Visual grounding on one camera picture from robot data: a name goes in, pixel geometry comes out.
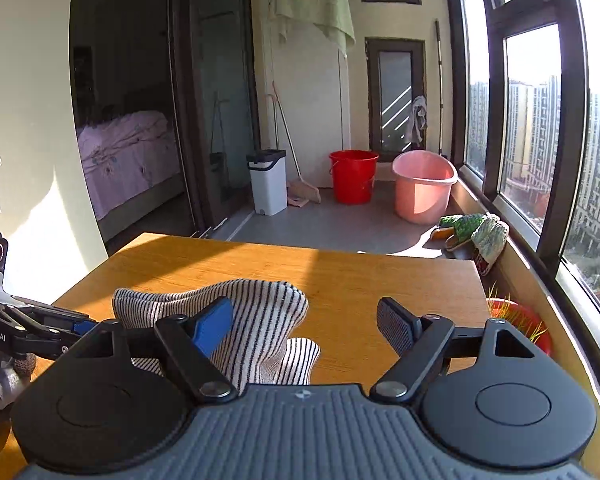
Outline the left hand in glove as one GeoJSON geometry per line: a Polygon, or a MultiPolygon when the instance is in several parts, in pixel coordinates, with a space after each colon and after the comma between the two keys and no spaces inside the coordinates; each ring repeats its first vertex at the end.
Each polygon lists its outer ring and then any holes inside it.
{"type": "Polygon", "coordinates": [[[3,411],[23,393],[31,382],[36,356],[28,353],[16,359],[0,351],[0,411],[3,411]]]}

